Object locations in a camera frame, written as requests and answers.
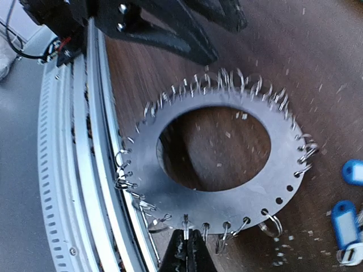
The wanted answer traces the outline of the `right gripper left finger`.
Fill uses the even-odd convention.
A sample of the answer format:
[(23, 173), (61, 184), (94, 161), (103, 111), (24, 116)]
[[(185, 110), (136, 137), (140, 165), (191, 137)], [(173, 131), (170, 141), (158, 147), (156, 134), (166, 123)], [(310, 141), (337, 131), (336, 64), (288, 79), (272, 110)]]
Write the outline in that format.
[(186, 272), (187, 271), (187, 240), (184, 231), (176, 229), (171, 236), (163, 260), (159, 267), (160, 272)]

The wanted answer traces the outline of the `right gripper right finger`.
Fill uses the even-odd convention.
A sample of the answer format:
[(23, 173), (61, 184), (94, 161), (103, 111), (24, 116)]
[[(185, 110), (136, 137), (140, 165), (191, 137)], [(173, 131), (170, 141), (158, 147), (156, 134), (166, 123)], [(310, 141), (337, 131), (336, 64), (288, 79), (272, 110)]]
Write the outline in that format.
[(217, 269), (199, 230), (190, 230), (187, 241), (187, 271), (216, 272)]

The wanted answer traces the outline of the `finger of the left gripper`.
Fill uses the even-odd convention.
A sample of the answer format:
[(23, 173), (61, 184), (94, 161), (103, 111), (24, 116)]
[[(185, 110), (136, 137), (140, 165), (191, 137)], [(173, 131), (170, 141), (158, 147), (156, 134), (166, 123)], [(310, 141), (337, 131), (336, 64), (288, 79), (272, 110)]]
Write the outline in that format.
[(199, 65), (218, 59), (183, 1), (98, 1), (94, 22), (112, 39), (161, 48)]
[(187, 0), (184, 2), (193, 11), (229, 32), (238, 33), (245, 29), (248, 25), (247, 18), (243, 12), (242, 6), (240, 5), (240, 1)]

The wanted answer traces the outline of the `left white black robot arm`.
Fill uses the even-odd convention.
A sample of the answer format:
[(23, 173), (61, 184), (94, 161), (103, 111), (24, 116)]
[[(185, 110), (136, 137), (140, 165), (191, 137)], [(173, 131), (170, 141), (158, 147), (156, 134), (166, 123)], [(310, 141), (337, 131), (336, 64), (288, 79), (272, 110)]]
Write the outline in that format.
[(112, 39), (145, 44), (210, 65), (217, 51), (193, 16), (199, 13), (229, 32), (247, 27), (239, 1), (20, 1), (26, 14), (46, 25), (77, 53), (89, 19)]

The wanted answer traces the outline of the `pile of tagged keys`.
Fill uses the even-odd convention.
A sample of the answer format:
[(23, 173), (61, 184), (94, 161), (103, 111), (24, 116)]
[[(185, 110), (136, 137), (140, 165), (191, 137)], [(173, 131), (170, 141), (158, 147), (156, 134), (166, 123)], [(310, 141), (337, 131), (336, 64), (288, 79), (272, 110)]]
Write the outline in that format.
[[(347, 161), (341, 175), (347, 184), (362, 186), (362, 161)], [(357, 212), (349, 200), (339, 201), (331, 211), (331, 221), (338, 247), (338, 263), (343, 266), (362, 263), (362, 212)]]

